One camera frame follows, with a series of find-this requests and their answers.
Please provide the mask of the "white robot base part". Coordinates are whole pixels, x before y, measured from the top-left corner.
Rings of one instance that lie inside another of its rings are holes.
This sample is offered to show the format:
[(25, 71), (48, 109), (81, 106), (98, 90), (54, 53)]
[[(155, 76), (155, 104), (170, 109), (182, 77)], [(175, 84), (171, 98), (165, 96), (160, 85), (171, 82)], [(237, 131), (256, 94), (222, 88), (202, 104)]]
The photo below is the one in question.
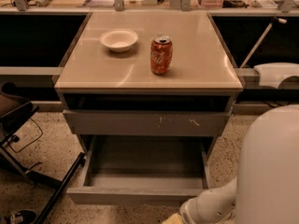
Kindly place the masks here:
[(259, 85), (277, 89), (289, 77), (299, 77), (298, 63), (264, 63), (254, 66), (259, 74)]

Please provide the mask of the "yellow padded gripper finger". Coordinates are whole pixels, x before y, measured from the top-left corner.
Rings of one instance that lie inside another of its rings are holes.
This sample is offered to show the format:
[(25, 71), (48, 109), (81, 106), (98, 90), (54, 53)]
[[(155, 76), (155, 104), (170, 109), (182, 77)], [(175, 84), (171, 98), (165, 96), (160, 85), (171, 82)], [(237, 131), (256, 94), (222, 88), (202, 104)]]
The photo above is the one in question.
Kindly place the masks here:
[(175, 213), (168, 219), (164, 220), (162, 224), (184, 224), (184, 222), (181, 215), (179, 213)]

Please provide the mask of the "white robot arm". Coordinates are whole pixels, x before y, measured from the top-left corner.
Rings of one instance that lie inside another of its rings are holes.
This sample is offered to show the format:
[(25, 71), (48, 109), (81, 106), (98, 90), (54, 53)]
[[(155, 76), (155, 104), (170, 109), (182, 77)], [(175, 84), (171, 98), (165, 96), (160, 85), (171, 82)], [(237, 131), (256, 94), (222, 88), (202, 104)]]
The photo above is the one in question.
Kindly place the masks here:
[(299, 224), (299, 105), (253, 121), (243, 140), (237, 177), (185, 202), (162, 224)]

